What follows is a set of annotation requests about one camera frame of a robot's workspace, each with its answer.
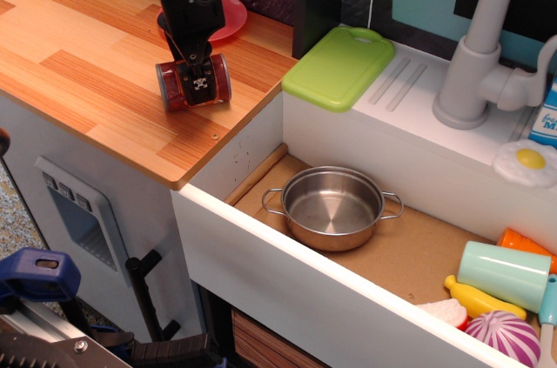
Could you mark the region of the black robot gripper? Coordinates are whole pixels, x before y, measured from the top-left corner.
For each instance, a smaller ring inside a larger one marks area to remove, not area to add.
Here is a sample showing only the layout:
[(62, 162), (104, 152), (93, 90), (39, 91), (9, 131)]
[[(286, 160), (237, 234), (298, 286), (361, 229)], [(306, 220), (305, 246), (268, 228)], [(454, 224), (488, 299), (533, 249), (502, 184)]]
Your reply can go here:
[(160, 0), (160, 3), (162, 12), (157, 24), (164, 32), (173, 61), (179, 64), (179, 82), (187, 105), (214, 101), (216, 79), (212, 63), (205, 61), (212, 51), (209, 37), (225, 26), (221, 0)]

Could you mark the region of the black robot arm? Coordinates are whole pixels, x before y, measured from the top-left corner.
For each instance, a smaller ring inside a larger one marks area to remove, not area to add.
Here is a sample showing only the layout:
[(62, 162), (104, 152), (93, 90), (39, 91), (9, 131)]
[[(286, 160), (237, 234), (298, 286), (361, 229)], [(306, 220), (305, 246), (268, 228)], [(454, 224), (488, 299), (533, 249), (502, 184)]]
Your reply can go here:
[(223, 55), (212, 53), (210, 37), (225, 27), (222, 0), (160, 0), (157, 24), (173, 60), (157, 64), (168, 112), (230, 101), (232, 89)]

